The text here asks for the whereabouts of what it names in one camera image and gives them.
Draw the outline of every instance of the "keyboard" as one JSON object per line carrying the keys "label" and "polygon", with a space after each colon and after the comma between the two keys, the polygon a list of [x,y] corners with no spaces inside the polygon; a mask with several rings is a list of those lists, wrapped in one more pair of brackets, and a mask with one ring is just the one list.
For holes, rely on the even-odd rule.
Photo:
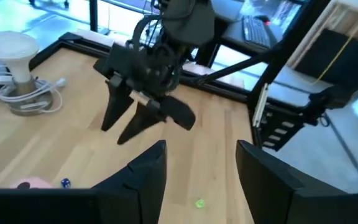
{"label": "keyboard", "polygon": [[270,38],[265,30],[264,23],[252,16],[244,16],[242,19],[244,38],[246,41],[261,47],[270,48]]}

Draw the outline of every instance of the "green bead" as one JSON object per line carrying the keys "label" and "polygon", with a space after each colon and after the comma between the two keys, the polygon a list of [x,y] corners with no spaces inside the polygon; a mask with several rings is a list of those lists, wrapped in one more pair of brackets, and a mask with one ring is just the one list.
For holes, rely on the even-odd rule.
{"label": "green bead", "polygon": [[203,199],[198,199],[196,201],[196,208],[204,208],[205,207],[205,201]]}

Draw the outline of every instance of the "small toy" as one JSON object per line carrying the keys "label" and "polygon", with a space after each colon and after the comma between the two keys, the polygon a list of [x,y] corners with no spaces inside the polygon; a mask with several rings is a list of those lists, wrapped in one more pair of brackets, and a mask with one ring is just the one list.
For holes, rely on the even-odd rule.
{"label": "small toy", "polygon": [[71,187],[71,182],[68,178],[64,178],[60,183],[63,188],[69,189]]}
{"label": "small toy", "polygon": [[196,208],[204,208],[205,207],[205,201],[201,198],[199,198],[196,201]]}
{"label": "small toy", "polygon": [[13,189],[51,189],[53,188],[48,182],[39,177],[28,177],[18,180],[11,185]]}

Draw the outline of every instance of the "wooden table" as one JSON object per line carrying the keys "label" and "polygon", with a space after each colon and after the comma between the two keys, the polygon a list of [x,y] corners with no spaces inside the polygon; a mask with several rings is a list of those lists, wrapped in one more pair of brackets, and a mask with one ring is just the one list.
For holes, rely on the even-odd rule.
{"label": "wooden table", "polygon": [[[108,38],[96,37],[100,42]],[[108,90],[92,68],[95,61],[61,49],[33,71],[50,81],[67,79],[61,90],[64,105],[56,113],[20,117],[0,102],[0,187],[31,176],[56,187],[65,177],[74,188],[92,187],[166,139],[168,177],[160,223],[253,223],[234,157],[237,139],[252,140],[246,105],[179,86],[173,95],[196,113],[191,131],[168,121],[118,146],[136,104],[108,132],[100,130]],[[205,199],[204,209],[195,208],[198,198]]]}

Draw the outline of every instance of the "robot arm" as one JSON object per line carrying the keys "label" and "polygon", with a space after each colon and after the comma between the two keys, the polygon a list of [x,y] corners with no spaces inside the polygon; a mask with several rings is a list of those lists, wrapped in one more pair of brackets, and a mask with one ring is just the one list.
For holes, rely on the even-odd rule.
{"label": "robot arm", "polygon": [[[147,24],[161,20],[162,30],[153,46],[141,44]],[[209,0],[171,0],[161,15],[140,20],[132,40],[114,44],[108,58],[94,69],[108,80],[109,103],[102,130],[109,130],[138,101],[135,115],[118,139],[124,144],[143,130],[171,117],[190,130],[195,114],[184,102],[168,94],[179,84],[180,71],[191,51],[214,37],[214,11]]]}

